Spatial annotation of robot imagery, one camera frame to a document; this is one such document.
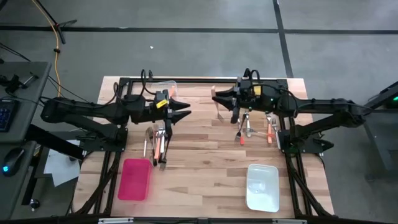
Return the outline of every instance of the white paper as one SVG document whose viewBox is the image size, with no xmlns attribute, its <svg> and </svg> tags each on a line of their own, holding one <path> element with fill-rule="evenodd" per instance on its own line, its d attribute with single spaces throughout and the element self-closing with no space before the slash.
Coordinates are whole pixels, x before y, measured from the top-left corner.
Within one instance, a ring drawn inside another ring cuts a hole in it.
<svg viewBox="0 0 398 224">
<path fill-rule="evenodd" d="M 80 141 L 77 140 L 69 140 L 68 142 L 77 146 L 80 144 Z M 71 161 L 68 156 L 50 149 L 44 167 L 44 174 L 52 174 L 54 186 L 59 186 L 79 176 L 79 161 L 77 159 Z"/>
</svg>

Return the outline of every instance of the clear plastic container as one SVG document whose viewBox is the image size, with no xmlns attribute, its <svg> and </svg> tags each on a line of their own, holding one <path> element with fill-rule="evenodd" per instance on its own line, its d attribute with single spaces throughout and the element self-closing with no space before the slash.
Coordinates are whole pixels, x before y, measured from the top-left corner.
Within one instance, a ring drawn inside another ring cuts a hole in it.
<svg viewBox="0 0 398 224">
<path fill-rule="evenodd" d="M 276 167 L 259 164 L 249 166 L 246 204 L 251 210 L 278 212 L 279 175 Z"/>
<path fill-rule="evenodd" d="M 123 164 L 118 198 L 145 200 L 148 195 L 152 165 L 147 159 L 126 159 Z"/>
<path fill-rule="evenodd" d="M 173 86 L 174 86 L 173 99 L 178 101 L 177 83 L 175 81 L 166 81 L 166 82 L 152 83 L 152 84 L 149 85 L 148 90 L 151 91 L 151 92 L 168 90 L 169 94 L 170 94 L 170 91 L 173 88 Z"/>
</svg>

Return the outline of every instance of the wooden table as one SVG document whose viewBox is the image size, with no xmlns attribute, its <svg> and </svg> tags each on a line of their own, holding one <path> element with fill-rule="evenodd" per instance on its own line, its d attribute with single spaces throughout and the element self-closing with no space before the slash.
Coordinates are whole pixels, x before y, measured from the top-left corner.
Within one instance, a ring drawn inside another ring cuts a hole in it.
<svg viewBox="0 0 398 224">
<path fill-rule="evenodd" d="M 113 96 L 113 83 L 120 77 L 104 77 L 99 103 Z M 289 90 L 298 98 L 307 98 L 304 80 L 287 79 Z M 275 141 L 268 144 L 265 136 L 252 134 L 245 138 L 245 145 L 234 142 L 236 124 L 230 124 L 231 112 L 220 106 L 226 122 L 216 118 L 215 105 L 210 97 L 211 83 L 178 83 L 178 100 L 190 103 L 192 114 L 173 126 L 174 135 L 167 154 L 167 168 L 152 170 L 150 189 L 146 201 L 123 201 L 118 199 L 118 190 L 125 159 L 142 157 L 144 131 L 151 123 L 129 123 L 129 138 L 126 151 L 122 153 L 118 181 L 113 200 L 113 217 L 218 217 L 218 218 L 293 218 L 284 155 Z M 225 90 L 231 84 L 215 84 L 216 90 Z M 139 93 L 141 84 L 134 84 L 134 93 Z M 267 131 L 264 113 L 250 114 L 253 129 Z M 300 114 L 295 122 L 312 122 L 310 114 Z M 78 179 L 74 207 L 79 209 L 88 200 L 100 179 L 103 152 L 94 152 L 83 163 Z M 250 164 L 276 166 L 279 170 L 280 209 L 276 213 L 258 212 L 246 206 L 246 172 Z M 323 165 L 318 157 L 303 155 L 303 164 L 308 188 L 326 211 L 333 213 L 328 184 Z M 300 188 L 298 199 L 304 211 Z M 108 189 L 104 191 L 102 208 L 106 204 Z"/>
</svg>

